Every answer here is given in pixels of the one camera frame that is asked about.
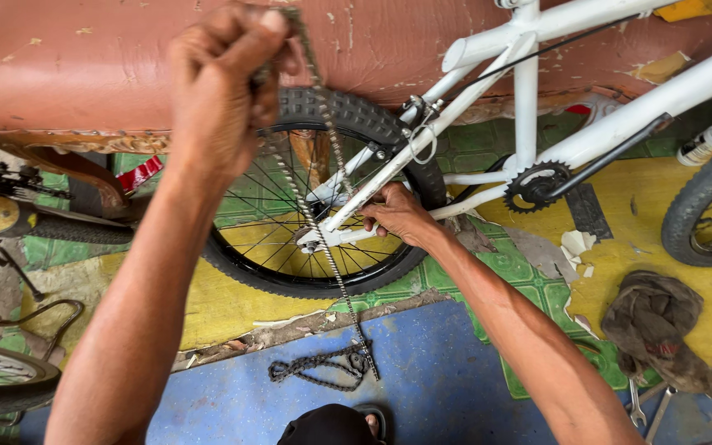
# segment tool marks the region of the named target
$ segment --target spray bottle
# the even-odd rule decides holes
[[[677,151],[677,160],[688,167],[701,166],[710,158],[712,158],[712,126]]]

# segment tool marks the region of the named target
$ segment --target worn leather upholstery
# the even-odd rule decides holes
[[[561,3],[543,1],[543,8]],[[171,127],[167,44],[220,0],[0,0],[0,131],[161,131]],[[323,75],[384,105],[441,76],[457,37],[500,25],[487,0],[300,0]],[[540,90],[589,85],[644,93],[626,74],[682,51],[712,54],[712,16],[632,21],[540,61]],[[297,79],[284,79],[288,85]],[[491,95],[512,94],[509,79]]]

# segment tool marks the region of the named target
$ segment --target white bicycle frame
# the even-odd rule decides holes
[[[540,11],[539,0],[520,0],[512,19],[505,25],[456,40],[446,52],[441,68],[443,76],[422,98],[433,103],[461,81],[482,61],[496,57],[483,72],[489,73],[515,60],[537,51],[539,42],[575,33],[587,28],[640,14],[647,17],[652,9],[668,5],[673,0],[571,0],[545,11]],[[505,194],[509,181],[519,172],[536,162],[558,161],[575,169],[592,159],[606,154],[612,148],[640,131],[658,116],[667,112],[678,116],[712,97],[712,57],[691,67],[652,91],[639,96],[628,105],[618,108],[598,122],[579,130],[539,156],[536,153],[537,132],[537,56],[500,71],[466,88],[437,119],[430,120],[387,164],[376,172],[362,188],[331,217],[322,221],[321,231],[329,246],[355,242],[375,234],[373,231],[338,230],[351,215],[381,187],[395,177],[409,162],[475,101],[496,83],[509,69],[514,69],[516,153],[505,162],[503,169],[493,173],[445,175],[446,184],[501,183],[467,198],[459,204],[430,211],[435,219],[460,215],[474,207],[497,199]],[[410,123],[415,109],[406,111],[401,119]],[[347,164],[351,174],[371,156],[365,147]],[[331,177],[308,196],[308,199],[331,200],[340,188],[339,175]],[[299,244],[315,241],[302,237]]]

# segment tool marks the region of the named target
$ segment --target blue floor mat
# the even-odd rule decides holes
[[[395,444],[555,443],[530,400],[510,398],[494,346],[482,344],[462,303],[448,300],[362,324],[381,373],[352,393],[291,378],[268,380],[274,360],[331,352],[351,344],[338,329],[173,374],[150,425],[149,444],[272,444],[302,413],[328,403],[373,402],[390,408]],[[311,375],[349,383],[327,371]],[[628,392],[618,393],[623,403]],[[652,421],[656,397],[642,408]],[[42,443],[47,409],[30,412],[21,443]],[[712,399],[679,393],[667,410],[657,445],[712,440]]]

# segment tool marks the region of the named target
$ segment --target sprocket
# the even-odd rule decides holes
[[[542,210],[561,197],[545,199],[543,195],[570,178],[570,168],[562,162],[540,162],[521,172],[507,186],[504,203],[517,213],[532,213]],[[515,197],[523,199],[531,207],[520,207]]]

